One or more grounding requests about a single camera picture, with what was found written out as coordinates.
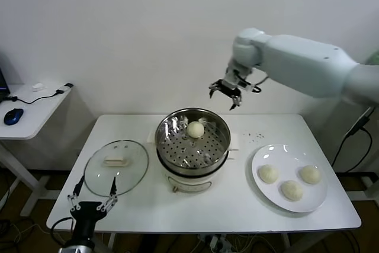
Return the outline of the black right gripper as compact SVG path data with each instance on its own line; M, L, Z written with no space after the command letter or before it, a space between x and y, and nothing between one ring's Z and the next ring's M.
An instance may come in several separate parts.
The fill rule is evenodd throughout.
M228 83L225 80L217 80L209 86L209 96L212 98L213 94L218 91L232 99L232 106L230 111L240 107L242 103L242 95L240 89L233 84Z

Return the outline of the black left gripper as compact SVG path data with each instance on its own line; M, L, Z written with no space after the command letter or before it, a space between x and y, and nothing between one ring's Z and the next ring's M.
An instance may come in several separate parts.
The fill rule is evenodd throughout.
M111 210L117 202L117 185L116 177L113 178L109 198L101 203L99 201L82 201L78 202L85 177L81 176L79 182L75 185L73 193L68 195L68 201L73 210L72 217L75 220L70 244L88 243L95 231L97 221L102 219L101 210Z

